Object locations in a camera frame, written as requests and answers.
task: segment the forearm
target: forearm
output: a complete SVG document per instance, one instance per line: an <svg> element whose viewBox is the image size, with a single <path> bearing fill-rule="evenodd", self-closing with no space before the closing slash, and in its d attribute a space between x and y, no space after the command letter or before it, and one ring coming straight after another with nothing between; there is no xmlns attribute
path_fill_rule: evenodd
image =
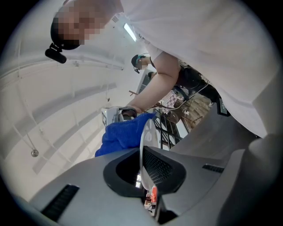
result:
<svg viewBox="0 0 283 226"><path fill-rule="evenodd" d="M128 106L134 107L138 113L147 110L170 92L176 84L177 78L177 76L156 74L147 87Z"/></svg>

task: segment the checkered cloth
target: checkered cloth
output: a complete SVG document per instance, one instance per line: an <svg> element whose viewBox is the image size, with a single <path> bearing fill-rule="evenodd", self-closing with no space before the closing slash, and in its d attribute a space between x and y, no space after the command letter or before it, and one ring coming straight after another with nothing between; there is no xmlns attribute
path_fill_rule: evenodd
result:
<svg viewBox="0 0 283 226"><path fill-rule="evenodd" d="M177 100L183 100L183 97L176 95L173 91L170 91L165 97L161 99L161 104L168 108L174 108ZM165 114L169 113L169 109L162 109Z"/></svg>

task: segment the white t-shirt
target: white t-shirt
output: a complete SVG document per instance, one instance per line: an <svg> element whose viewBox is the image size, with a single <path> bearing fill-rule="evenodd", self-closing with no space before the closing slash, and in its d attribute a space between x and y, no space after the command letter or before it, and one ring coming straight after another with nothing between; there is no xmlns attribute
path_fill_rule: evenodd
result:
<svg viewBox="0 0 283 226"><path fill-rule="evenodd" d="M198 70L213 83L231 115L253 133L263 137L283 131L277 123L283 107L281 59L244 5L234 0L121 3L153 61L165 51Z"/></svg>

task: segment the white plate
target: white plate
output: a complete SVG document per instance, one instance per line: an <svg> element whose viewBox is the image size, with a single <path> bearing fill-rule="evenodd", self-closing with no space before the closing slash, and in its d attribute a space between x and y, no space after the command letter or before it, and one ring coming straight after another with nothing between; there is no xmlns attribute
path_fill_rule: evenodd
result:
<svg viewBox="0 0 283 226"><path fill-rule="evenodd" d="M141 173L141 183L142 186L146 190L152 189L154 186L153 181L150 179L148 173L146 172L144 166L143 166L143 147L149 146L149 147L158 147L158 140L157 140L157 132L154 125L154 122L152 119L148 119L141 135L141 144L140 144L140 173Z"/></svg>

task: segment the black pants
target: black pants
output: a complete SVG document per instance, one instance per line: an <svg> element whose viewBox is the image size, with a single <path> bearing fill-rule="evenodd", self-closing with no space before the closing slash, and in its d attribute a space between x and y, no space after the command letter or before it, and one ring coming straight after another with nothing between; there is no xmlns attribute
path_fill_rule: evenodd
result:
<svg viewBox="0 0 283 226"><path fill-rule="evenodd" d="M176 83L178 86L183 86L195 92L205 87L206 84L207 83L201 78L200 73L193 68L182 68ZM211 102L216 102L219 97L217 90L212 85L205 87L199 94L209 98Z"/></svg>

